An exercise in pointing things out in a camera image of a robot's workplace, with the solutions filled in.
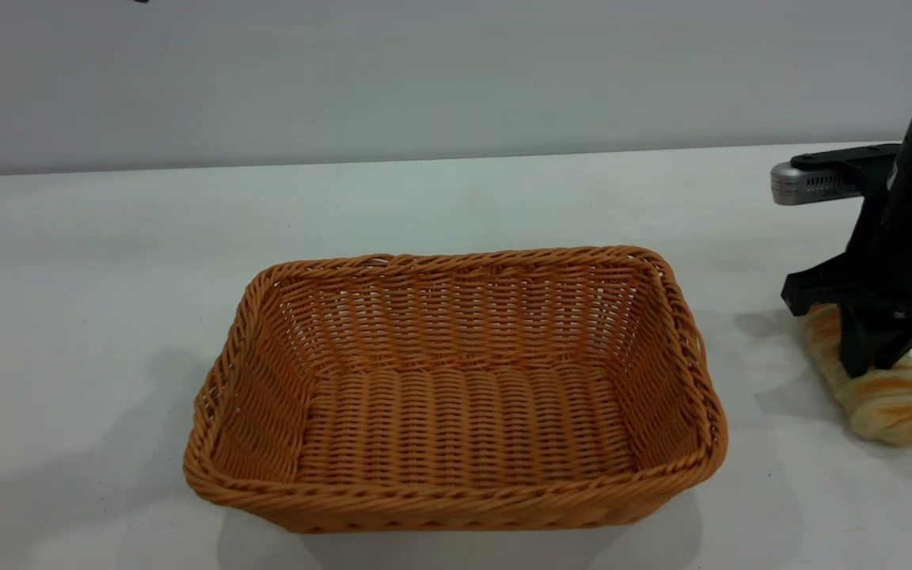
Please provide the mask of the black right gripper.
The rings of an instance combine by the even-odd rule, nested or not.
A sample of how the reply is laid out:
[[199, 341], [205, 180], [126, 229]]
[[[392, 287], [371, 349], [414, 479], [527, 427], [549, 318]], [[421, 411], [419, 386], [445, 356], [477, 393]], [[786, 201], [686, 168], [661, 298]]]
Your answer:
[[887, 369], [912, 350], [912, 227], [884, 223], [884, 200], [867, 198], [846, 249], [786, 277], [781, 298], [790, 313], [813, 306], [840, 307], [840, 360], [851, 378]]

